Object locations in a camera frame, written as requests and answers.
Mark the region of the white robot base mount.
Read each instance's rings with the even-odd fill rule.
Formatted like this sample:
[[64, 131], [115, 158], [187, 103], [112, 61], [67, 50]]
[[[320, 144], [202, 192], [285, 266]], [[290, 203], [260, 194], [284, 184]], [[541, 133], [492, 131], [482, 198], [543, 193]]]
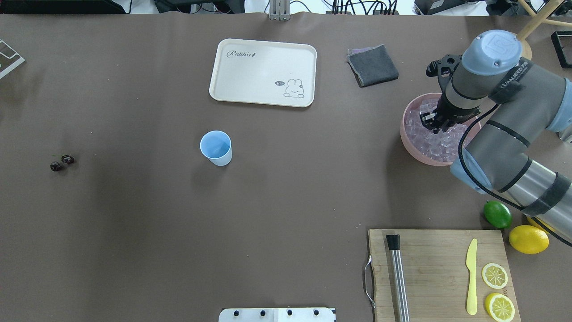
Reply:
[[227, 308], [219, 322], [336, 322], [335, 309], [327, 307]]

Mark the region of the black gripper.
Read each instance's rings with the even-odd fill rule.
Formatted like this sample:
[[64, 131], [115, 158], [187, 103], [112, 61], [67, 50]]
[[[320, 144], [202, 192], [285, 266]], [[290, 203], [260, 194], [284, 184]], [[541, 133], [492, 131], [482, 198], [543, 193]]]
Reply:
[[420, 119], [423, 126], [430, 126], [433, 134], [439, 134], [447, 132], [455, 124], [462, 124], [478, 114], [480, 114], [479, 107], [463, 109], [454, 106], [447, 99], [440, 99], [437, 108], [432, 113], [421, 113]]

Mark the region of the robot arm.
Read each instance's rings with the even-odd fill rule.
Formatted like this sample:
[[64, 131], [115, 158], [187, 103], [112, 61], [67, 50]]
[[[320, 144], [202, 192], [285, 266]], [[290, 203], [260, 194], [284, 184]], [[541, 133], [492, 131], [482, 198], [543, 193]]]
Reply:
[[[552, 236], [571, 244], [571, 181], [527, 156], [544, 131], [571, 126], [571, 82], [522, 56], [516, 35], [479, 34], [462, 55], [446, 55], [426, 70], [442, 90], [435, 110], [421, 122], [437, 134], [478, 116], [486, 124], [467, 145], [451, 172], [481, 194], [510, 204]], [[480, 115], [486, 99], [494, 108]]]

